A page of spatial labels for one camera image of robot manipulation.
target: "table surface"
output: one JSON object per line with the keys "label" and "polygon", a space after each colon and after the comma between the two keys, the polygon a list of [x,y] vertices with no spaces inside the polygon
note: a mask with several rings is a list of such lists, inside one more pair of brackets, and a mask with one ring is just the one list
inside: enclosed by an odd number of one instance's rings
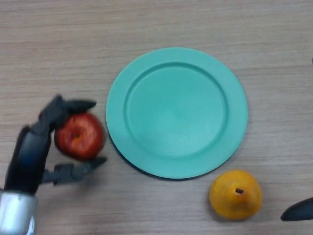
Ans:
{"label": "table surface", "polygon": [[[0,179],[17,134],[56,94],[98,100],[117,74],[160,47],[192,47],[226,63],[248,98],[239,150],[196,180],[137,172],[107,141],[109,161],[86,182],[38,192],[39,235],[313,234],[312,221],[283,223],[313,196],[312,0],[1,0]],[[52,147],[47,165],[65,161]],[[222,172],[253,172],[264,191],[252,219],[222,222],[207,193]]]}

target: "silver robot wrist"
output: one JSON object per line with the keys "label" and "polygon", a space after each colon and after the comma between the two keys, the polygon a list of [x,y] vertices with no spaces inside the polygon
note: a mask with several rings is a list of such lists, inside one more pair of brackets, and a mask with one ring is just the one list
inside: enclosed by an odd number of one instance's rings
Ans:
{"label": "silver robot wrist", "polygon": [[0,235],[35,235],[36,197],[19,192],[0,193]]}

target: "red apple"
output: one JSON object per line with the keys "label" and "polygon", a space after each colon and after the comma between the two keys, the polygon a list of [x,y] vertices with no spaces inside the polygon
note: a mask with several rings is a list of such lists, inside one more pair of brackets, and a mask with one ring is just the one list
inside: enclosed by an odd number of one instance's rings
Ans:
{"label": "red apple", "polygon": [[54,133],[54,143],[64,155],[80,161],[97,157],[106,140],[99,119],[91,113],[73,115]]}

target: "apple stem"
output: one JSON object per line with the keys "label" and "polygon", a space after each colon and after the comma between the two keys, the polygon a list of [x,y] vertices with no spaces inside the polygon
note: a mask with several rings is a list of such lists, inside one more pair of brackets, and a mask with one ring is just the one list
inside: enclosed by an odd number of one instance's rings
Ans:
{"label": "apple stem", "polygon": [[71,134],[72,138],[79,138],[78,134]]}

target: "teal plate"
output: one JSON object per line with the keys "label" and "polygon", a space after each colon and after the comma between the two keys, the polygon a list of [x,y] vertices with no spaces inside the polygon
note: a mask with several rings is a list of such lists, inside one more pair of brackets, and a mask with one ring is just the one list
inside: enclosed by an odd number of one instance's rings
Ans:
{"label": "teal plate", "polygon": [[222,165],[247,127],[245,92],[216,58],[170,47],[146,53],[118,75],[106,120],[119,152],[136,168],[187,179]]}

